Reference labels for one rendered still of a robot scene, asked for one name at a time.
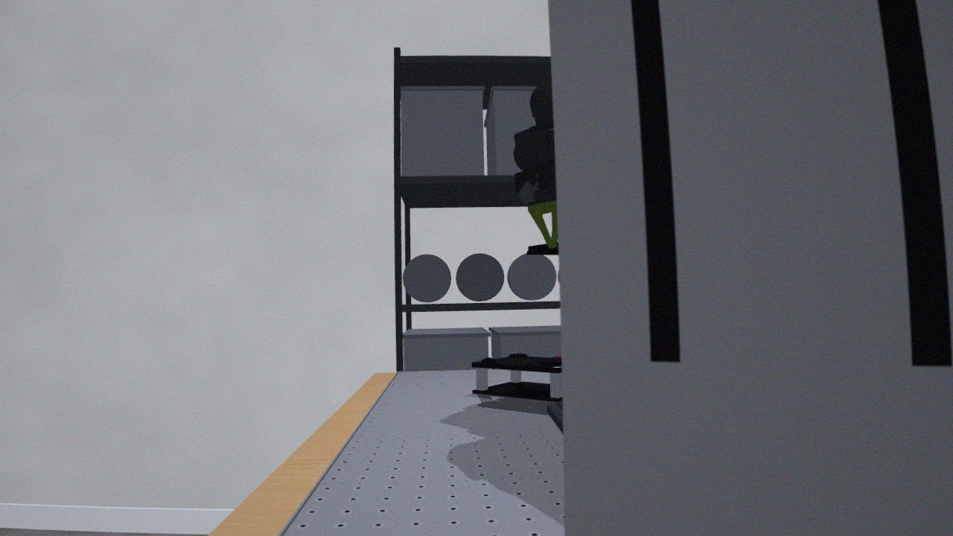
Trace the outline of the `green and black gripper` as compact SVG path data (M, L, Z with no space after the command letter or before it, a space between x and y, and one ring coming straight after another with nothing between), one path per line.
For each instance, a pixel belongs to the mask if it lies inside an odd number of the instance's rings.
M533 217L541 233L544 235L549 249L557 247L558 242L558 218L557 218L557 184L555 184L555 159L552 162L552 187L544 188L534 193L534 202L528 202L528 212ZM543 198L543 200L542 200ZM552 198L552 200L551 200ZM555 201L553 201L555 200ZM551 202L550 202L551 201ZM552 212L552 237L546 228L544 214Z

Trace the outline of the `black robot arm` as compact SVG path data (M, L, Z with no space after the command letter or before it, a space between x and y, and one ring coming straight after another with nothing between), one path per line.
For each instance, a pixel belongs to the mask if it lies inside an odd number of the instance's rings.
M555 157L552 75L544 76L534 89L530 106L537 125L514 135L514 161L523 170L515 173L515 192L525 205L535 201L533 192L554 186L550 161Z

